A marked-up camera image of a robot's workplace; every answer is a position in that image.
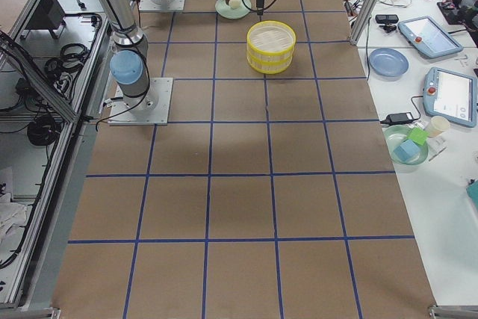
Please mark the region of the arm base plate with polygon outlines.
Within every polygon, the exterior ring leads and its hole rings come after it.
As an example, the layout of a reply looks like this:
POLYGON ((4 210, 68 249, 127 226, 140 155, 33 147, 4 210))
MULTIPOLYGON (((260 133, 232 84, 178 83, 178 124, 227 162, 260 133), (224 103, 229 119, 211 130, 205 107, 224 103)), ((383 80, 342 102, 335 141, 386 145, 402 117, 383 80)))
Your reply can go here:
POLYGON ((169 0, 157 4, 152 0, 140 0, 139 10, 146 13, 171 13, 182 12, 185 0, 169 0))
POLYGON ((146 98, 134 107, 141 98, 124 98, 117 85, 115 97, 122 97, 111 106, 108 124, 112 126, 165 126, 168 123, 170 101, 173 91, 173 78, 151 78, 146 98))

